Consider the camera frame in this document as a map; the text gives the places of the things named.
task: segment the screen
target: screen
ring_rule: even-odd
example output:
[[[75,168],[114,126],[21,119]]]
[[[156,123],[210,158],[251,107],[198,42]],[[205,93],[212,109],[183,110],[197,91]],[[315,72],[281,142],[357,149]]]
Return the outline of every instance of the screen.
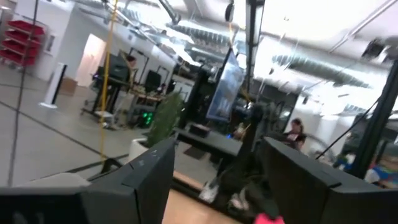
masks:
[[[244,73],[239,67],[235,54],[229,51],[224,69],[211,100],[206,118],[228,121],[232,105],[244,80]]]

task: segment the pink object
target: pink object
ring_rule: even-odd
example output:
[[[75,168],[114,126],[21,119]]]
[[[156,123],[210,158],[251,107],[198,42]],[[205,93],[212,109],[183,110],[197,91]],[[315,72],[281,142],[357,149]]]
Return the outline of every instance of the pink object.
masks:
[[[285,224],[284,219],[282,217],[278,217],[276,220],[271,220],[267,217],[266,214],[260,214],[257,216],[254,224]]]

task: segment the white planter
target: white planter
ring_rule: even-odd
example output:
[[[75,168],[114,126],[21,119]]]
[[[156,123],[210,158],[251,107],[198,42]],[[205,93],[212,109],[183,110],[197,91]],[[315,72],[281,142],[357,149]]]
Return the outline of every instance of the white planter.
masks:
[[[128,161],[132,161],[133,159],[137,158],[142,153],[146,152],[146,150],[148,150],[147,147],[145,147],[141,144],[142,142],[146,142],[146,141],[147,141],[146,138],[133,139],[131,141]]]

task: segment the doorway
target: doorway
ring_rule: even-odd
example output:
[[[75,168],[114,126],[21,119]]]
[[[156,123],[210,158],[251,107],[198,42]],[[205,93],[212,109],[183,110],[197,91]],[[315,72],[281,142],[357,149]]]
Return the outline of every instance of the doorway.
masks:
[[[104,54],[106,42],[99,37],[90,34],[81,57],[77,70],[76,81],[78,86],[88,87],[92,77],[96,73]]]

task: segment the wooden desk surface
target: wooden desk surface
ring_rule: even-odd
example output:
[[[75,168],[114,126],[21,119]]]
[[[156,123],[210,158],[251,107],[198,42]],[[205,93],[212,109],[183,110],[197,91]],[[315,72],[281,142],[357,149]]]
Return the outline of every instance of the wooden desk surface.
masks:
[[[240,224],[239,222],[196,202],[174,190],[169,199],[162,224]]]

